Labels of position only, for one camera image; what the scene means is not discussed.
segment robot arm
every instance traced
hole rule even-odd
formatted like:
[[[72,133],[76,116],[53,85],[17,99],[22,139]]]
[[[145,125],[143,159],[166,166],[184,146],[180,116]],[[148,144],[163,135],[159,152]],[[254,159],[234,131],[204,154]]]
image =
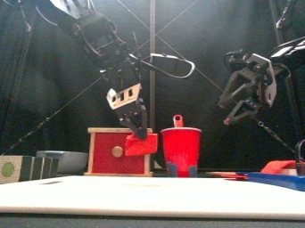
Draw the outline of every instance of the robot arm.
[[[253,118],[262,109],[269,109],[277,96],[275,77],[305,65],[305,37],[285,43],[273,52],[270,59],[253,54],[244,60],[242,51],[231,52],[228,79],[223,94],[218,101],[220,108],[236,103],[223,123],[238,123]]]
[[[37,0],[36,8],[41,16],[46,14],[48,20],[81,45],[111,88],[107,101],[120,124],[143,140],[147,138],[147,110],[139,98],[139,70],[141,65],[151,70],[158,70],[158,67],[128,54],[125,42],[116,35],[115,24],[93,10],[91,0],[84,2],[87,5],[83,6],[79,0]],[[191,74],[194,64],[188,61],[183,62],[190,64]]]

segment red cup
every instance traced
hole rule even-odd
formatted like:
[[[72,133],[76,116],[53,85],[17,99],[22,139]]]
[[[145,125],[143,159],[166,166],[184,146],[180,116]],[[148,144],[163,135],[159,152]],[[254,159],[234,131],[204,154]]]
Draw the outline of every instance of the red cup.
[[[196,177],[200,129],[172,127],[160,131],[170,177]]]

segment white table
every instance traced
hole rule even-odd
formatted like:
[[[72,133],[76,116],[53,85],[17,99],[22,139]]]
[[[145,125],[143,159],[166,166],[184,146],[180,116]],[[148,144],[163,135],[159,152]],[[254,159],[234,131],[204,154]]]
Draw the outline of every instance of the white table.
[[[67,176],[0,192],[0,214],[305,220],[305,192],[222,178]]]

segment metal pole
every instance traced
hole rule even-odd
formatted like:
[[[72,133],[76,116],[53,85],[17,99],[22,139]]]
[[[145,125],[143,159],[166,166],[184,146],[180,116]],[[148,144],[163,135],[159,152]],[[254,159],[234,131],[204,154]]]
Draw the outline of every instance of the metal pole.
[[[269,0],[269,8],[271,13],[273,29],[275,33],[277,44],[281,45],[283,43],[283,39],[282,39],[282,32],[277,29],[278,11],[277,11],[274,0]]]
[[[150,0],[150,53],[155,53],[155,37],[156,37],[156,1]],[[155,71],[150,70],[150,109],[148,109],[148,127],[155,130],[155,101],[156,101],[156,80],[155,80]]]

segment black curtain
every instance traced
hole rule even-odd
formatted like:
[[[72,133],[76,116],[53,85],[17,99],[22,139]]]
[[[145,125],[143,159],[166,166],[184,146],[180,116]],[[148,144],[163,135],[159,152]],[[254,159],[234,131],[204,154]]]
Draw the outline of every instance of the black curtain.
[[[295,22],[285,28],[285,41],[303,36],[303,5],[298,2]],[[8,155],[34,155],[40,150],[87,152],[88,127],[121,127],[105,101],[109,88],[97,80],[99,69],[77,43],[37,14],[34,1],[22,3],[21,11],[0,2],[0,151]],[[286,1],[275,3],[281,13]],[[147,57],[150,1],[104,0],[93,4],[115,23],[131,52],[140,47],[139,52]],[[269,1],[158,0],[156,33],[156,53],[184,57],[195,63],[196,70],[187,79],[156,74],[155,132],[172,126],[175,114],[183,116],[186,126],[202,130],[202,168],[257,170],[273,159],[293,159],[287,148],[254,120],[226,126],[223,119],[232,107],[222,110],[216,106],[231,75],[223,66],[223,55],[243,49],[269,57],[278,45]],[[299,98],[302,72],[294,76]],[[148,108],[148,71],[141,84]],[[278,81],[274,106],[259,120],[293,147],[299,138],[285,81]],[[154,158],[164,166],[160,139]]]

